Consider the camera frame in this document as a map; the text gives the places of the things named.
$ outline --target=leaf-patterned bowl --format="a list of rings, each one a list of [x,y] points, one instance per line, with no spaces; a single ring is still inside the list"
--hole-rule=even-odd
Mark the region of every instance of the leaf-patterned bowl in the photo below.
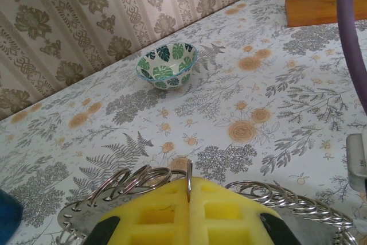
[[[188,82],[198,50],[188,43],[162,45],[144,55],[136,66],[140,78],[163,90],[174,90]]]

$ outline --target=tablecloth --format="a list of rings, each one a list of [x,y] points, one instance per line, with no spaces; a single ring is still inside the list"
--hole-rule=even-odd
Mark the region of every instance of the tablecloth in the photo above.
[[[367,60],[367,21],[356,27]],[[137,77],[140,57],[177,41],[200,52],[184,87]],[[366,127],[337,24],[288,28],[284,0],[241,0],[0,123],[0,187],[25,207],[10,244],[54,244],[58,212],[119,169],[188,158],[218,184],[265,181],[327,203],[364,244],[367,197],[348,184],[345,139]]]

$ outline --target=patterned wallpaper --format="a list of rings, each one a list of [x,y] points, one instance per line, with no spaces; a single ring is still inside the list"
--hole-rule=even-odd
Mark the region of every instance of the patterned wallpaper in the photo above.
[[[0,119],[237,0],[1,0]]]

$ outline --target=black rubber strip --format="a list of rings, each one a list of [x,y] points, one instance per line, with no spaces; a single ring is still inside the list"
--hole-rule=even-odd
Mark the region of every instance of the black rubber strip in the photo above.
[[[117,216],[111,216],[99,222],[88,235],[83,245],[107,245],[119,222],[120,218]]]
[[[260,219],[274,245],[301,245],[282,219],[269,213],[260,214]]]

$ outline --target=blue object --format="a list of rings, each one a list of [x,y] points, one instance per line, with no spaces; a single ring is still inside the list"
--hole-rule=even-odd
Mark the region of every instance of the blue object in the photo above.
[[[4,245],[21,224],[22,205],[0,189],[0,245]]]

